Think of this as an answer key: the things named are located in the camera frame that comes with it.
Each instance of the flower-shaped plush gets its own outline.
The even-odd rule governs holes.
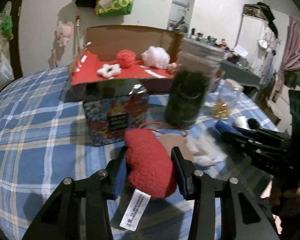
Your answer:
[[[110,78],[117,76],[121,73],[121,68],[119,64],[109,65],[104,64],[102,68],[97,70],[97,74],[99,76],[103,76],[104,78]]]

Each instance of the plaid bedsheet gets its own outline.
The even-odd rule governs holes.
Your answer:
[[[8,239],[21,239],[43,203],[65,177],[84,179],[115,158],[123,142],[91,146],[82,102],[72,102],[66,68],[21,78],[0,93],[0,227]],[[150,96],[148,121],[163,121],[168,95]],[[212,105],[216,94],[208,96]],[[275,126],[244,94],[233,117],[255,118],[268,129]],[[193,136],[214,125],[202,113],[190,130]],[[235,176],[248,190],[260,195],[270,176],[250,165],[247,157],[231,152],[226,161],[206,172],[212,177]],[[193,201],[177,190],[165,200],[150,201],[136,232],[119,227],[132,191],[108,201],[114,239],[187,239]],[[220,203],[216,200],[215,238],[221,234]]]

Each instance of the gold object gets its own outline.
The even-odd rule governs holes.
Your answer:
[[[228,106],[226,102],[218,98],[216,100],[216,104],[212,108],[212,114],[216,119],[220,119],[220,120],[228,119],[230,116],[230,112],[228,110]]]

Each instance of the colorful painted box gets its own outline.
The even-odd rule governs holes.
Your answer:
[[[148,93],[136,79],[112,79],[87,84],[83,108],[96,146],[123,141],[127,129],[146,118]]]

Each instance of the red plush toy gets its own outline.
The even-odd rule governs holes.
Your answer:
[[[121,68],[130,68],[136,60],[136,54],[131,50],[123,50],[117,54],[117,62]]]
[[[147,129],[127,130],[124,141],[131,168],[130,184],[155,199],[172,195],[177,188],[173,164],[154,133]]]

